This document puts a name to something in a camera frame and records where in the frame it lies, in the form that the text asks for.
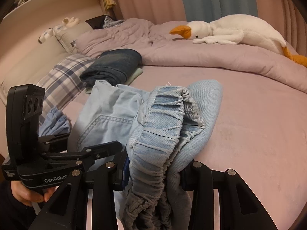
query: pillow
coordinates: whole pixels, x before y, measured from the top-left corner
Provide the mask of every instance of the pillow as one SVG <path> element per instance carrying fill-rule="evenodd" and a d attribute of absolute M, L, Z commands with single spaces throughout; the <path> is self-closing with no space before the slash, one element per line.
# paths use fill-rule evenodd
<path fill-rule="evenodd" d="M 95 61 L 82 54 L 74 54 L 58 63 L 37 86 L 45 88 L 45 98 L 40 124 L 53 107 L 59 110 L 72 101 L 83 90 L 79 76 Z"/>
<path fill-rule="evenodd" d="M 68 57 L 69 54 L 61 46 L 55 36 L 31 50 L 7 73 L 0 84 L 0 99 L 7 104 L 7 93 L 12 86 L 36 84 L 57 63 Z"/>
<path fill-rule="evenodd" d="M 68 53 L 76 54 L 78 51 L 71 43 L 81 34 L 92 30 L 93 29 L 88 23 L 83 22 L 73 27 L 69 27 L 66 30 L 55 33 L 55 36 Z"/>

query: logo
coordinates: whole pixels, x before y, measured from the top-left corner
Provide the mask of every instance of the logo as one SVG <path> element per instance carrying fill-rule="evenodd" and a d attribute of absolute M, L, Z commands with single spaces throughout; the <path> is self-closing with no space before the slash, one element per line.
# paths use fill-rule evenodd
<path fill-rule="evenodd" d="M 67 178 L 67 175 L 63 175 L 63 176 L 58 176 L 58 177 L 53 177 L 53 178 L 50 178 L 50 179 L 45 179 L 44 182 L 45 183 L 48 183 L 48 182 L 56 182 L 56 181 L 60 181 L 60 180 L 63 180 Z"/>

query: pink bed sheet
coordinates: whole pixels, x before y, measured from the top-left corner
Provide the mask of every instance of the pink bed sheet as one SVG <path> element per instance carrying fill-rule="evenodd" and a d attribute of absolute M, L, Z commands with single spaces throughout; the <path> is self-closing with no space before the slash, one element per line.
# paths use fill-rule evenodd
<path fill-rule="evenodd" d="M 270 78 L 219 68 L 142 67 L 131 86 L 216 79 L 224 88 L 220 114 L 207 146 L 196 157 L 211 169 L 235 169 L 264 205 L 279 230 L 287 230 L 307 201 L 307 94 Z M 88 95 L 64 113 L 76 121 Z M 219 229 L 216 210 L 215 229 Z"/>

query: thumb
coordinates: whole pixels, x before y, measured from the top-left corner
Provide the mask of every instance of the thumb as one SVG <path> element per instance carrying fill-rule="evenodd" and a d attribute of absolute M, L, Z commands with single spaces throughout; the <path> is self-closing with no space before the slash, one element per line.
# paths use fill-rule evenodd
<path fill-rule="evenodd" d="M 53 195 L 54 191 L 56 191 L 56 187 L 46 189 L 46 192 L 44 194 L 44 201 L 45 202 L 47 202 L 50 199 L 50 197 Z"/>

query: light blue jeans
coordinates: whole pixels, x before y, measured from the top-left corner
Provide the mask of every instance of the light blue jeans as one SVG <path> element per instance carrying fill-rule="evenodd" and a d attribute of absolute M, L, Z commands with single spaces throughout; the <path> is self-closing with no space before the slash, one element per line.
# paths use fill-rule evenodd
<path fill-rule="evenodd" d="M 127 145 L 131 179 L 125 193 L 115 193 L 125 229 L 187 229 L 191 199 L 179 186 L 179 172 L 208 142 L 221 99 L 215 80 L 188 88 L 157 87 L 151 93 L 96 82 L 68 148 L 114 140 Z"/>

